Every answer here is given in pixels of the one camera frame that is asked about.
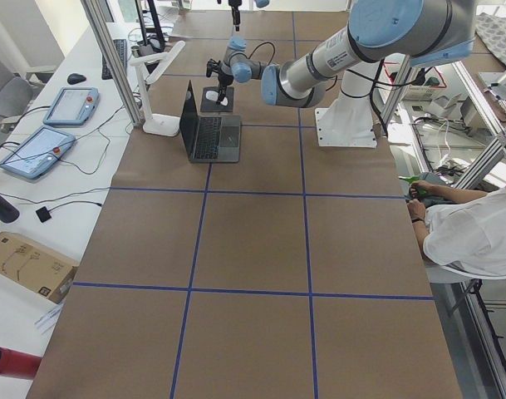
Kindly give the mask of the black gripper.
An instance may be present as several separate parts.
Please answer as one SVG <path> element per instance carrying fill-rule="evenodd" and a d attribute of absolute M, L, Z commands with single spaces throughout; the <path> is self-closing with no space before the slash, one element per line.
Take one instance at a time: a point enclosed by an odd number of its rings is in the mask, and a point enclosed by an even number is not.
<path fill-rule="evenodd" d="M 239 30 L 241 24 L 240 11 L 238 10 L 241 6 L 241 0 L 228 0 L 228 5 L 232 9 L 233 29 L 237 31 Z"/>
<path fill-rule="evenodd" d="M 221 104 L 227 98 L 227 87 L 233 84 L 233 74 L 222 61 L 210 58 L 206 64 L 206 77 L 215 74 L 218 77 L 217 104 Z"/>

